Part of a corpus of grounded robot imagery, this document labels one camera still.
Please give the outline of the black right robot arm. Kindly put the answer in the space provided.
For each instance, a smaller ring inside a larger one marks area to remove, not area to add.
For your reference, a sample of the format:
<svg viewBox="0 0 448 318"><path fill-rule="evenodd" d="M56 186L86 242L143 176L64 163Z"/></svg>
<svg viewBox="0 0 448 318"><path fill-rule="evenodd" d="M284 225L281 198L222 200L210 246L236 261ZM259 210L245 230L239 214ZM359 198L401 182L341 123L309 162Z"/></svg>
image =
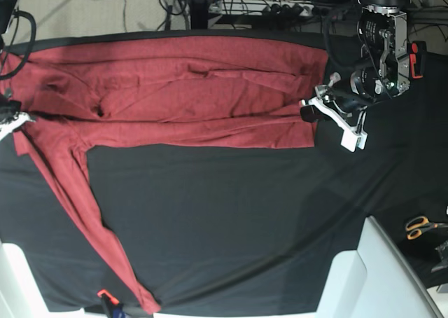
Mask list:
<svg viewBox="0 0 448 318"><path fill-rule="evenodd" d="M1 0L1 35L6 35L11 26L15 26L10 43L6 44L3 39L1 40L1 82L11 80L18 75L28 62L36 42L37 24L35 18L31 13L21 10L19 2L20 0ZM8 71L6 62L13 54L21 19L29 23L31 29L29 42L25 44L25 50L18 65ZM22 110L22 104L12 99L12 95L11 88L1 91L1 139L5 139L8 135L19 130L25 123L36 121L35 117Z"/></svg>

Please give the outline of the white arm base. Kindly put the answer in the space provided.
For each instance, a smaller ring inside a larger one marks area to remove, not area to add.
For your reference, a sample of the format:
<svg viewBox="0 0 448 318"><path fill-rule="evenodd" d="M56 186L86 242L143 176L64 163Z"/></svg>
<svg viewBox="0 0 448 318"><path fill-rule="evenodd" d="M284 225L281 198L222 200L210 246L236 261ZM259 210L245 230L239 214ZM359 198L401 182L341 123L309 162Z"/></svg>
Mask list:
<svg viewBox="0 0 448 318"><path fill-rule="evenodd" d="M317 317L442 317L417 274L375 217L356 249L332 260Z"/></svg>
<svg viewBox="0 0 448 318"><path fill-rule="evenodd" d="M21 248L2 242L1 317L85 317L85 313L50 312Z"/></svg>

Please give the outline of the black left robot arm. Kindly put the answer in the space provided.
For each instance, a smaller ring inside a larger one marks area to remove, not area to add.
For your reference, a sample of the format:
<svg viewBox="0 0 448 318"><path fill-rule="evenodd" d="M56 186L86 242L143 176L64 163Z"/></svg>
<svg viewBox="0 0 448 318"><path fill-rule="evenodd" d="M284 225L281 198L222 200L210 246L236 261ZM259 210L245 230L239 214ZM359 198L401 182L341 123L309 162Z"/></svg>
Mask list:
<svg viewBox="0 0 448 318"><path fill-rule="evenodd" d="M351 0L332 9L323 22L323 40L336 72L326 84L315 86L311 98L302 101L302 119L313 123L331 120L342 130L340 144L354 152L365 147L364 130L368 109L409 90L414 76L411 59L416 49L407 38L410 0ZM331 22L341 13L354 9L359 21L360 59L345 64L333 53Z"/></svg>

